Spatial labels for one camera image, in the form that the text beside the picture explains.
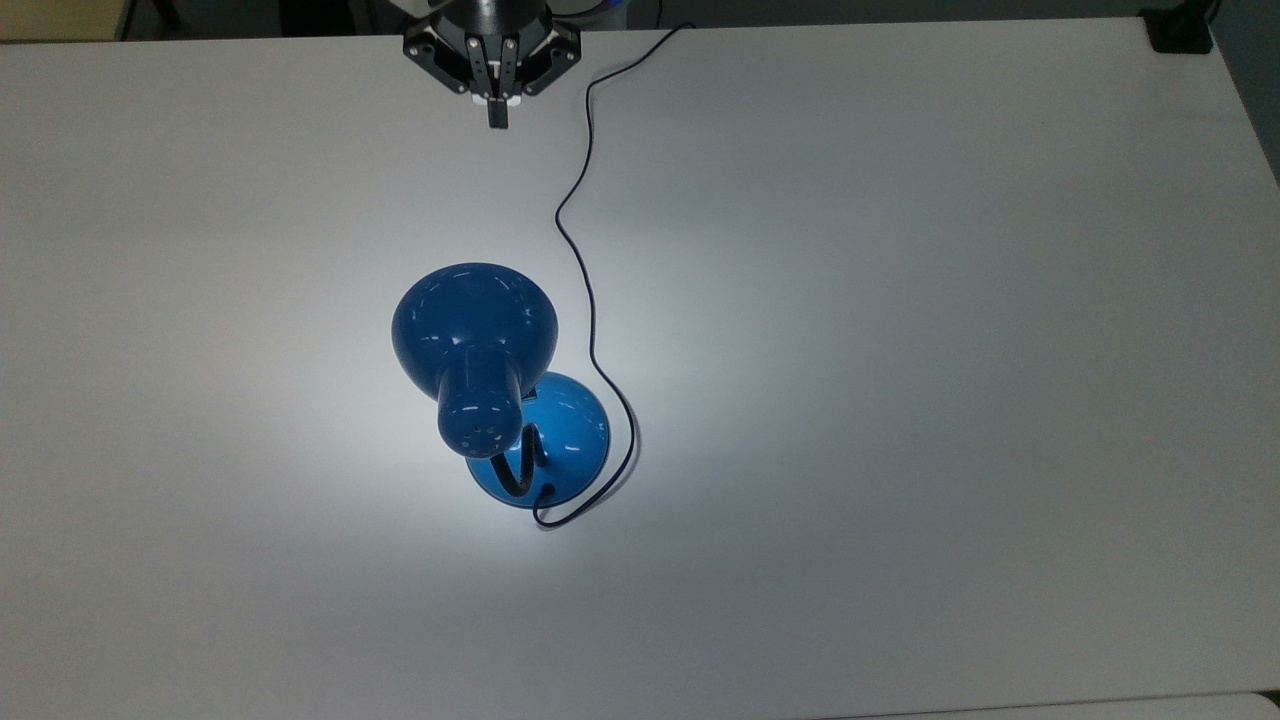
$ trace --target table surface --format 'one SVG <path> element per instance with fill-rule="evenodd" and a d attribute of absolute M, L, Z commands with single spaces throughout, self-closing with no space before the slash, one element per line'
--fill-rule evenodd
<path fill-rule="evenodd" d="M 1280 685 L 1280 191 L 1137 19 L 685 31 L 602 87 L 566 223 L 640 461 L 553 533 L 472 483 L 392 310 L 511 265 L 602 389 L 552 210 L 657 38 L 506 132 L 396 38 L 0 47 L 0 714 Z"/>

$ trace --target lamp shade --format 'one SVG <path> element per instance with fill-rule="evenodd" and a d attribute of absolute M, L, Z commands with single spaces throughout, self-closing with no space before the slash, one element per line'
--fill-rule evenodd
<path fill-rule="evenodd" d="M 426 275 L 392 318 L 396 357 L 439 402 L 445 445 L 471 459 L 493 457 L 520 439 L 520 400 L 547 372 L 557 333 L 547 293 L 516 270 L 488 263 Z"/>

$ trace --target black cable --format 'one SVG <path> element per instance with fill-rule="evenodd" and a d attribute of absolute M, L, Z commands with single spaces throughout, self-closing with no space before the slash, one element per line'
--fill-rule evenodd
<path fill-rule="evenodd" d="M 627 452 L 626 455 L 622 456 L 622 464 L 618 465 L 618 469 L 613 471 L 613 475 L 611 475 L 609 479 L 603 486 L 600 486 L 600 489 L 595 491 L 595 495 L 589 497 L 586 502 L 579 505 L 577 507 L 573 509 L 572 512 L 561 518 L 559 520 L 544 520 L 541 515 L 538 514 L 538 511 L 543 509 L 541 507 L 543 501 L 545 501 L 548 497 L 552 496 L 552 493 L 556 492 L 556 488 L 549 483 L 543 484 L 543 487 L 538 492 L 538 498 L 534 501 L 534 521 L 536 521 L 538 525 L 541 528 L 548 528 L 548 529 L 558 528 L 568 523 L 570 520 L 573 520 L 582 512 L 586 512 L 593 505 L 596 503 L 596 501 L 604 497 L 604 495 L 609 492 L 609 488 L 612 488 L 613 484 L 618 482 L 618 478 L 621 478 L 622 474 L 627 471 L 627 469 L 631 465 L 631 457 L 635 455 L 636 450 L 636 414 L 635 410 L 631 409 L 631 401 L 628 401 L 627 396 L 622 393 L 622 388 L 620 388 L 618 384 L 613 382 L 613 378 L 611 378 L 609 374 L 604 372 L 604 368 L 600 368 L 600 361 L 595 359 L 596 311 L 595 311 L 595 290 L 591 287 L 591 274 L 586 272 L 586 261 L 582 260 L 582 251 L 579 250 L 577 243 L 573 242 L 573 238 L 570 237 L 568 231 L 564 229 L 564 223 L 561 222 L 561 213 L 563 213 L 564 206 L 568 205 L 568 201 L 573 199 L 573 193 L 576 193 L 577 188 L 582 184 L 582 178 L 586 177 L 586 169 L 591 165 L 591 150 L 595 149 L 595 115 L 591 113 L 591 90 L 595 88 L 595 86 L 600 85 L 602 82 L 613 79 L 620 74 L 635 68 L 640 63 L 644 63 L 645 60 L 649 59 L 650 55 L 653 55 L 659 47 L 662 47 L 662 44 L 667 42 L 667 40 L 669 40 L 671 36 L 676 35 L 681 29 L 692 27 L 694 23 L 680 23 L 678 26 L 667 31 L 667 35 L 663 35 L 662 40 L 655 42 L 653 47 L 649 49 L 648 53 L 640 56 L 639 60 L 631 63 L 630 65 L 626 65 L 625 68 L 613 70 L 612 73 L 608 73 L 603 77 L 598 77 L 586 86 L 586 95 L 584 100 L 584 104 L 586 106 L 586 158 L 582 159 L 582 169 L 577 173 L 577 179 L 573 181 L 573 187 L 568 190 L 568 193 L 564 196 L 564 200 L 561 200 L 559 206 L 556 208 L 556 228 L 559 231 L 561 237 L 564 238 L 564 242 L 568 243 L 570 250 L 573 251 L 573 259 L 577 260 L 577 269 L 581 270 L 582 273 L 582 284 L 586 287 L 586 304 L 590 309 L 590 329 L 591 329 L 591 332 L 588 336 L 586 355 L 588 357 L 591 359 L 591 366 L 595 368 L 595 372 L 599 373 L 600 378 L 603 378 L 604 382 L 608 383 L 609 388 L 613 391 L 613 395 L 618 396 L 618 401 L 622 404 L 622 409 L 627 414 L 627 428 L 631 432 L 631 439 L 627 442 Z"/>

